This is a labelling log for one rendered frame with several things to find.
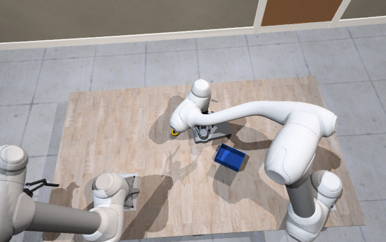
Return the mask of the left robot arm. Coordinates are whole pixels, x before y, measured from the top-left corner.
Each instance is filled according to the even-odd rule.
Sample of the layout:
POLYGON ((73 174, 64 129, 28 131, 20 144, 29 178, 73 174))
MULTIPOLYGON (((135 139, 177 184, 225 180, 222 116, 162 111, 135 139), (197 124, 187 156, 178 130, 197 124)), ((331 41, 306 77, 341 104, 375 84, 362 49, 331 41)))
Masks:
POLYGON ((75 233, 89 242, 120 242, 124 207, 132 207, 132 194, 139 193, 133 177, 125 178, 127 185, 115 172, 99 174, 92 186, 94 208, 86 211, 34 201, 23 192, 27 164, 22 147, 0 146, 0 242, 9 242, 23 231, 75 233))

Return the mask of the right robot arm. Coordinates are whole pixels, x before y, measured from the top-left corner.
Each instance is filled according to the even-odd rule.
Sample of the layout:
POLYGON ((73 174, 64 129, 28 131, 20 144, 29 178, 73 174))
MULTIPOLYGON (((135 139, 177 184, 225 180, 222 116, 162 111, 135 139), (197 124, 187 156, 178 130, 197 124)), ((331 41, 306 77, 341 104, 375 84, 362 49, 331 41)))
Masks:
POLYGON ((209 108, 211 95, 210 84, 196 80, 171 115, 170 127, 182 133, 247 116, 263 116, 283 125, 266 153, 264 169, 274 182, 286 185, 290 199, 285 222, 288 235, 298 242, 315 240, 342 192, 342 182, 334 173, 311 173, 317 145, 322 137, 336 132, 338 117, 323 107, 291 101, 254 101, 202 114, 209 108))

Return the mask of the blue open tray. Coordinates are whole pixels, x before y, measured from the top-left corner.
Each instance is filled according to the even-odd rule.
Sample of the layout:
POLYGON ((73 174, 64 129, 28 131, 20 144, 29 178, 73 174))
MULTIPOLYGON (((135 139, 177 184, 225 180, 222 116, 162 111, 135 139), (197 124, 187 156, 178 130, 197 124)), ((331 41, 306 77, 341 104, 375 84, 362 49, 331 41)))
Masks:
POLYGON ((244 157, 245 153, 221 143, 215 162, 238 172, 244 157))

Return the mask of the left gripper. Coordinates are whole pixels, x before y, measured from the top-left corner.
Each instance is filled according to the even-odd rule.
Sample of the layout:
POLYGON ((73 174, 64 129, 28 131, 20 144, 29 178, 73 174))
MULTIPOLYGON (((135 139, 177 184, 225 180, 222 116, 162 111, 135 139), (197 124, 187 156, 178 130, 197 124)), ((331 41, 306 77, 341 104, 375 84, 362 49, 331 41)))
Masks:
POLYGON ((25 192, 27 195, 29 195, 31 198, 33 196, 33 191, 41 188, 42 186, 54 186, 54 187, 58 187, 60 184, 54 184, 54 183, 49 183, 48 181, 46 181, 46 179, 42 179, 42 180, 39 180, 39 181, 35 181, 35 182, 31 182, 31 183, 26 183, 25 184, 25 189, 23 190, 23 192, 25 192), (34 189, 32 190, 29 190, 28 187, 32 186, 32 185, 35 185, 35 184, 38 184, 38 183, 42 183, 41 185, 35 187, 34 189))

